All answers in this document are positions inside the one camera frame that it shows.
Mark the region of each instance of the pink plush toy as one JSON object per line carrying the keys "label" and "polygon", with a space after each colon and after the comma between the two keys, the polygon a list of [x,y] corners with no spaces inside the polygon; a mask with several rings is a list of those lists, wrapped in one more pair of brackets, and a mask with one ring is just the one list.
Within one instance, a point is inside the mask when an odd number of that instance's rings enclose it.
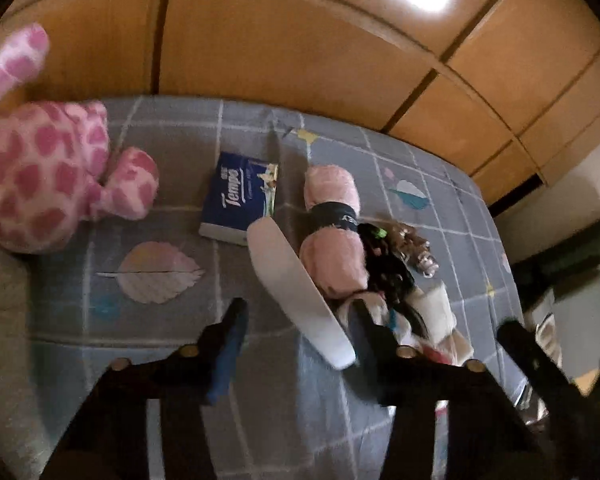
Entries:
{"label": "pink plush toy", "polygon": [[304,205],[314,232],[300,247],[300,259],[327,298],[347,298],[365,290],[365,249],[357,232],[358,190],[349,171],[312,166],[304,181]]}
{"label": "pink plush toy", "polygon": [[[0,48],[0,99],[38,75],[48,49],[38,24],[7,38]],[[101,102],[30,103],[0,119],[0,245],[43,253],[62,248],[82,219],[144,218],[158,188],[154,161],[129,148],[101,186],[108,158]]]}

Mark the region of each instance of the black ribbon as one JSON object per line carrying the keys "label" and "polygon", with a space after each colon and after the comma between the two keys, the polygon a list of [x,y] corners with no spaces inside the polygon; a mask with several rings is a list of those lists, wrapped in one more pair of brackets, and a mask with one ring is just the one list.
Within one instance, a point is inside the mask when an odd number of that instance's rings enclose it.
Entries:
{"label": "black ribbon", "polygon": [[323,227],[337,227],[345,231],[358,232],[358,216],[352,207],[341,202],[323,202],[314,205],[311,215],[312,233]]}

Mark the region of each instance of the pink leopard print plush toy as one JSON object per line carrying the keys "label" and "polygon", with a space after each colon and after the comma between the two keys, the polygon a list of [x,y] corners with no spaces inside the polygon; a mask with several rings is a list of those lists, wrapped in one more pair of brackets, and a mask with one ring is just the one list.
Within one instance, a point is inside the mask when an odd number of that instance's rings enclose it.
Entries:
{"label": "pink leopard print plush toy", "polygon": [[[0,48],[0,99],[38,75],[48,49],[36,23],[7,38]],[[0,119],[0,245],[44,253],[61,249],[80,220],[144,218],[158,189],[154,161],[128,148],[101,186],[108,158],[101,102],[30,103]]]}

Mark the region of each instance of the blue tissue packaging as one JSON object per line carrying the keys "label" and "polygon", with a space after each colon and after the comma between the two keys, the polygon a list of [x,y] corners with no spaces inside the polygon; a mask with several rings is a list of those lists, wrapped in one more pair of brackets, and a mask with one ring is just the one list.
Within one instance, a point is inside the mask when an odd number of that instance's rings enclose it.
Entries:
{"label": "blue tissue packaging", "polygon": [[273,214],[278,165],[221,152],[198,233],[232,244],[247,244],[247,227]]}

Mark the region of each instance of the mattress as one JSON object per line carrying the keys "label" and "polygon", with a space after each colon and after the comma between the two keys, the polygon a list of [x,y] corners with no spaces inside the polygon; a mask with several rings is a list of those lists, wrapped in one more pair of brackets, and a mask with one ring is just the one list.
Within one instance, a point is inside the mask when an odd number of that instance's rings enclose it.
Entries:
{"label": "mattress", "polygon": [[[114,152],[146,150],[160,190],[139,222],[83,223],[62,252],[31,258],[29,333],[40,416],[52,447],[113,359],[164,357],[195,341],[231,298],[250,306],[246,342],[227,396],[204,408],[220,478],[377,479],[390,412],[365,393],[355,367],[337,372],[291,325],[262,288],[247,248],[198,236],[200,213],[220,151],[280,165],[275,221],[297,250],[307,235],[302,186],[308,164],[337,164],[353,175],[362,221],[416,226],[440,264],[458,329],[514,399],[523,375],[494,338],[520,302],[493,219],[472,180],[400,140],[327,118],[227,100],[137,97],[106,100]],[[305,129],[314,136],[297,135]],[[426,206],[414,208],[411,194]],[[168,242],[205,273],[165,304],[126,297],[110,277],[145,241]],[[431,280],[416,275],[421,288]],[[158,408],[149,403],[152,478],[163,475]],[[436,427],[433,473],[445,468],[446,420]]]}

